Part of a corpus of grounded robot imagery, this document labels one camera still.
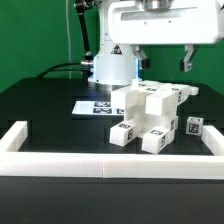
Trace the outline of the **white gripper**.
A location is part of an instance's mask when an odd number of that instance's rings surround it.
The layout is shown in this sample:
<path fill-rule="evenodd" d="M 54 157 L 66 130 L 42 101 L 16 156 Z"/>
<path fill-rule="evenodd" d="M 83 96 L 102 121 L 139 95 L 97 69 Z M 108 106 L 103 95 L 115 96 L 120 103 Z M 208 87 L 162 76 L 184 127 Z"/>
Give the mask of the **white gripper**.
<path fill-rule="evenodd" d="M 108 27 L 117 44 L 188 44 L 180 71 L 189 72 L 198 50 L 195 44 L 213 44 L 224 38 L 224 0 L 173 0 L 168 9 L 144 9 L 140 1 L 110 5 Z M 150 59 L 139 45 L 133 54 L 141 70 L 150 68 Z"/>

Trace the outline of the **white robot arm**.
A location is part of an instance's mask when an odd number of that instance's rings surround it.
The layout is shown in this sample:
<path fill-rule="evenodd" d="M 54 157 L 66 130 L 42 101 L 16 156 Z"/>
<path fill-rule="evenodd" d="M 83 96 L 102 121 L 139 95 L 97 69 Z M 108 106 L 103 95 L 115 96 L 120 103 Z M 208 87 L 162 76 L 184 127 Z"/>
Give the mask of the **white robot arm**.
<path fill-rule="evenodd" d="M 96 7 L 100 18 L 100 50 L 92 55 L 84 13 Z M 224 0 L 76 0 L 84 34 L 85 59 L 93 66 L 92 86 L 125 86 L 150 67 L 143 45 L 183 45 L 180 70 L 192 68 L 199 44 L 224 38 Z"/>

